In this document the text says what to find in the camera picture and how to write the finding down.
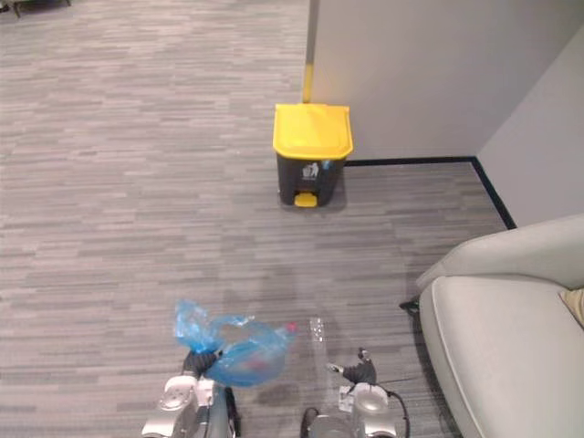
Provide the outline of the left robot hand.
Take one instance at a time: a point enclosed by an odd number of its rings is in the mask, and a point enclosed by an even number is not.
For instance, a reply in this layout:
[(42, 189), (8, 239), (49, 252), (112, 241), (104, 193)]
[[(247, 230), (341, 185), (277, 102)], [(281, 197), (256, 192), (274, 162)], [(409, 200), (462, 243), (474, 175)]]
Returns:
[(200, 379), (222, 356), (221, 350), (202, 353), (191, 350), (182, 363), (182, 374)]

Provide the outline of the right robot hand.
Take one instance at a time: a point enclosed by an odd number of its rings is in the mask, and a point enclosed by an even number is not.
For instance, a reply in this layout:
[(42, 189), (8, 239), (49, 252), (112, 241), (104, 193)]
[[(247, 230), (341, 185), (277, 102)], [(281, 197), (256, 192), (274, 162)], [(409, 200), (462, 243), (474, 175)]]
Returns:
[(358, 359), (360, 362), (357, 365), (350, 366), (341, 366), (329, 362), (326, 365), (326, 369), (329, 372), (341, 375), (346, 381), (349, 381), (353, 385), (359, 383), (376, 385), (377, 371), (370, 357), (370, 353), (364, 348), (359, 348)]

